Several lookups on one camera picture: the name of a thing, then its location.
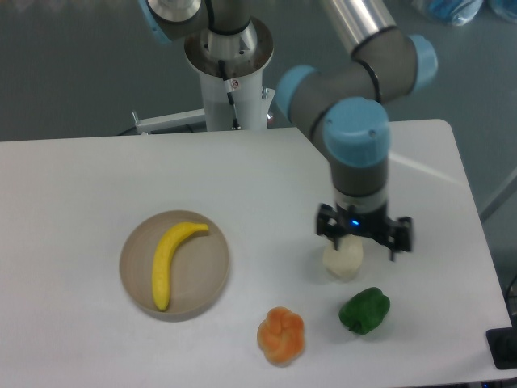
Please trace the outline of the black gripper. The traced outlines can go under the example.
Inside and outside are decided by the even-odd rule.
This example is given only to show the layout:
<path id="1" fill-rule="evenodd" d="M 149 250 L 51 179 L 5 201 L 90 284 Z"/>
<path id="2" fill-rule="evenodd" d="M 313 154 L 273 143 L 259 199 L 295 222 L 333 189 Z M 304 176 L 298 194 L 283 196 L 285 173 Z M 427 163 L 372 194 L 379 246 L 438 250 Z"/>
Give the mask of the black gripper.
<path id="1" fill-rule="evenodd" d="M 339 249 L 340 239 L 349 234 L 372 239 L 387 247 L 391 262 L 396 260 L 396 254 L 413 250 L 413 218 L 389 218 L 387 204 L 368 213 L 320 204 L 316 216 L 316 235 L 326 237 L 334 249 Z"/>

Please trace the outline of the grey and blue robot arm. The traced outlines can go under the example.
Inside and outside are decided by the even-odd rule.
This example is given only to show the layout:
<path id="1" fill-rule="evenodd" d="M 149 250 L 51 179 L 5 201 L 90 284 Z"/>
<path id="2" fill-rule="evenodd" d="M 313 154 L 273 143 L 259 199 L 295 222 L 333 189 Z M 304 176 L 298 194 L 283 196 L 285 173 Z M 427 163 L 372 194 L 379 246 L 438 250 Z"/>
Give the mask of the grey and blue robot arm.
<path id="1" fill-rule="evenodd" d="M 287 71 L 274 90 L 262 72 L 274 52 L 267 26 L 248 1 L 143 1 L 157 40 L 181 39 L 200 77 L 209 131 L 265 129 L 275 104 L 330 164 L 334 205 L 321 205 L 316 232 L 340 247 L 348 235 L 392 253 L 413 248 L 410 217 L 388 215 L 389 119 L 384 105 L 429 84 L 438 63 L 432 44 L 407 36 L 381 1 L 325 1 L 323 9 L 351 60 L 324 74 Z"/>

